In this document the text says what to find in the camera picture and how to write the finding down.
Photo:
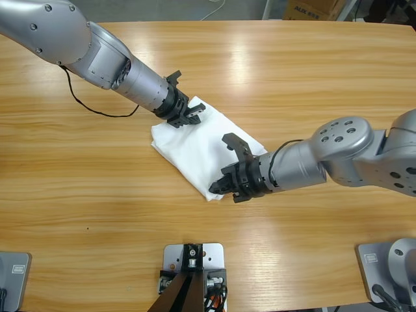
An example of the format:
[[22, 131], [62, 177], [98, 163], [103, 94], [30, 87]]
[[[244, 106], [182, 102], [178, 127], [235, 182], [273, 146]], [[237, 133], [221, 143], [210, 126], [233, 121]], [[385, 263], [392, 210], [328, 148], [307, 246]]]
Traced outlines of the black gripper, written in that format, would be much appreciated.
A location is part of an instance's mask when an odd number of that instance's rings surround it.
[[223, 177], [213, 182], [209, 192], [217, 195], [232, 193], [235, 203], [260, 198], [271, 191], [260, 172], [259, 157], [247, 157], [221, 169]]
[[201, 123], [199, 113], [203, 112], [206, 107], [203, 103], [199, 103], [194, 107], [188, 107], [188, 97], [171, 84], [168, 85], [168, 93], [162, 101], [162, 105], [154, 110], [154, 114], [166, 120], [167, 124], [172, 127], [179, 128], [183, 125], [197, 125]]

